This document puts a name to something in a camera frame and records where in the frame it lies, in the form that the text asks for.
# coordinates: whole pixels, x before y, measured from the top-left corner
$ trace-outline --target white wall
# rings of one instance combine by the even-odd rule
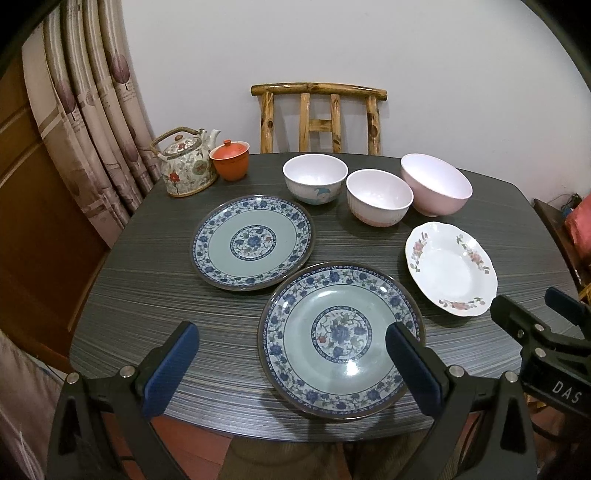
[[[508,180],[530,199],[591,187],[591,93],[520,0],[122,3],[157,135],[218,128],[220,140],[247,141],[257,153],[252,84],[353,83],[388,91],[383,155],[435,155]],[[328,118],[319,98],[312,113]],[[275,150],[296,151],[298,98],[275,104]],[[364,105],[346,101],[342,111],[344,151],[367,153]],[[330,148],[324,135],[313,149]]]

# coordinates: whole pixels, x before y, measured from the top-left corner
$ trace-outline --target blue and white porcelain plate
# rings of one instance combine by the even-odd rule
[[[297,271],[314,246],[306,210],[279,197],[240,197],[210,212],[197,227],[191,257],[197,271],[225,290],[257,290]]]
[[[424,345],[418,307],[392,277],[355,262],[314,265],[285,280],[267,303],[258,332],[261,363],[299,409],[365,417],[405,391],[385,345],[394,322]]]

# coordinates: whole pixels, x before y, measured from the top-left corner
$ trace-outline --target floral teapot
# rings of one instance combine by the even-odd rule
[[[177,135],[174,143],[159,152],[157,145],[170,135],[185,132],[191,136]],[[168,194],[173,197],[187,197],[205,190],[217,180],[217,171],[209,158],[209,152],[215,148],[219,130],[211,134],[201,128],[193,130],[178,127],[170,130],[150,144],[150,150],[162,159],[162,175]]]

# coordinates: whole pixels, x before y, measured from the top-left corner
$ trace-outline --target red cushion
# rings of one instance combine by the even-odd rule
[[[564,221],[581,259],[591,258],[591,195],[579,204]]]

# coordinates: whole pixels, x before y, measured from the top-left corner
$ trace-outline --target cup lid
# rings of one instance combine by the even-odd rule
[[[212,150],[209,156],[214,160],[225,160],[227,158],[234,158],[243,154],[248,150],[248,144],[244,142],[233,142],[232,140],[224,140],[223,145]]]

